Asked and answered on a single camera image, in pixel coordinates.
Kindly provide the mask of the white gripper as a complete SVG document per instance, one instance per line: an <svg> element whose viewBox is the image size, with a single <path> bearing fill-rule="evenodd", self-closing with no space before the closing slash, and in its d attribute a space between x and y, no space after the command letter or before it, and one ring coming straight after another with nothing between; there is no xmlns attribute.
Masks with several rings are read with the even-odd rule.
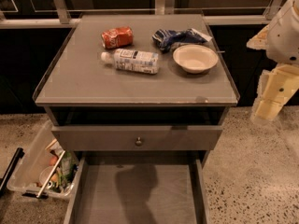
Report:
<svg viewBox="0 0 299 224"><path fill-rule="evenodd" d="M271 71L262 71L251 109L254 124L267 124L299 90L299 0L287 0L247 47L266 49L267 57L278 63Z"/></svg>

